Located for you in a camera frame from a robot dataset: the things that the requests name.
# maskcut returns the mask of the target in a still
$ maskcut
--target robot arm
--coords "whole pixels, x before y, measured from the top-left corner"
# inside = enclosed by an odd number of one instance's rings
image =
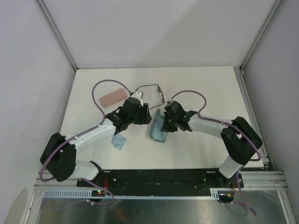
[[[240,129],[259,149],[263,142],[248,122],[237,117],[234,120],[225,120],[225,122],[216,123],[212,120],[221,120],[205,117],[200,118],[196,111],[185,111],[176,101],[171,101],[165,106],[166,112],[162,131],[176,132],[178,128],[182,131],[203,132],[213,135],[224,141],[228,151],[228,157],[220,166],[219,172],[226,178],[231,178],[236,171],[245,166],[256,153],[254,148],[244,138],[238,136],[238,132],[232,127],[226,125],[232,124]]]
[[[143,103],[142,97],[141,91],[134,92],[125,100],[122,107],[107,114],[102,124],[99,122],[91,128],[72,135],[62,136],[60,133],[52,135],[40,162],[44,164],[59,145],[66,142],[66,139],[71,139],[52,157],[46,166],[47,170],[58,182],[68,178],[92,180],[102,171],[101,167],[93,161],[77,160],[77,155],[95,142],[126,130],[130,124],[149,124],[152,120],[149,105]]]

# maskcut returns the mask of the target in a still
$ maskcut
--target white table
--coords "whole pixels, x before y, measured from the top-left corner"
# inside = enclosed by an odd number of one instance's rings
[[[61,134],[75,133],[101,121],[102,114],[93,104],[91,91],[102,79],[115,79],[124,83],[131,91],[138,86],[158,83],[169,100],[181,90],[195,90],[207,98],[203,115],[234,119],[244,117],[249,122],[243,98],[232,67],[181,67],[181,68],[135,68],[78,70],[64,116]],[[121,88],[116,83],[102,83],[95,91],[99,98]],[[161,102],[156,87],[145,87],[144,102],[149,106]],[[203,99],[192,93],[183,93],[175,98],[184,109],[198,110]],[[116,109],[120,102],[104,112]],[[154,118],[156,109],[150,111]],[[163,169],[163,168],[217,168],[228,153],[221,139],[204,133],[168,133],[165,143],[150,139],[151,124],[130,125],[121,133],[128,140],[122,150],[104,139],[87,148],[78,158],[95,161],[103,169]],[[262,161],[249,162],[246,167],[263,167]]]

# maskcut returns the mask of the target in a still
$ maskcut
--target reflective floor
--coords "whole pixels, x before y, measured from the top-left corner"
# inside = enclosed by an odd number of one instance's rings
[[[251,215],[244,207],[215,200],[115,200],[109,205],[82,202],[52,211],[78,199],[44,199],[38,224],[285,224],[277,192],[244,192]],[[241,201],[239,194],[234,201]]]

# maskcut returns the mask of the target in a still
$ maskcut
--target white panel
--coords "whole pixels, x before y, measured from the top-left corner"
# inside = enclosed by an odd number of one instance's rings
[[[0,223],[17,224],[73,70],[33,0],[2,2],[0,15]]]
[[[78,67],[241,65],[274,0],[45,0]]]
[[[130,90],[143,84],[158,83],[165,100],[181,90],[195,90],[207,98],[203,115],[234,119],[237,116],[249,121],[245,104],[232,67],[185,67],[185,68],[147,68],[147,69],[97,69],[78,70],[71,96],[67,105],[62,134],[75,133],[95,124],[102,114],[93,104],[91,91],[102,79],[115,79],[123,82]],[[116,83],[102,83],[95,90],[95,98],[119,89]],[[160,103],[157,89],[143,88],[143,101],[149,106]],[[176,97],[185,109],[198,110],[203,99],[193,93]],[[122,105],[123,101],[103,108],[105,114]],[[150,111],[155,116],[156,109]],[[122,150],[111,144],[111,138],[102,139],[83,151],[78,158],[95,161],[104,169],[157,169],[157,168],[217,168],[228,156],[223,140],[198,132],[168,133],[165,143],[150,139],[149,125],[130,125],[121,135],[128,140]],[[250,162],[248,167],[262,167],[263,163]]]
[[[245,70],[277,170],[284,170],[299,210],[299,1],[282,6]]]

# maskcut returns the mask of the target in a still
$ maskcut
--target eyeglasses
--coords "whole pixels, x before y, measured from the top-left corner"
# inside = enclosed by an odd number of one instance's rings
[[[138,88],[137,88],[135,91],[139,90],[139,88],[141,88],[141,87],[154,86],[154,85],[156,85],[156,86],[157,86],[157,88],[158,88],[158,91],[159,91],[159,93],[161,94],[162,103],[161,103],[161,104],[159,104],[159,105],[157,105],[157,106],[161,106],[161,105],[163,105],[163,104],[165,103],[165,100],[164,100],[164,95],[163,95],[163,92],[162,92],[162,90],[161,90],[161,88],[160,88],[160,86],[159,86],[158,84],[152,84],[152,85],[141,85],[141,86],[139,86],[139,87],[138,87]]]

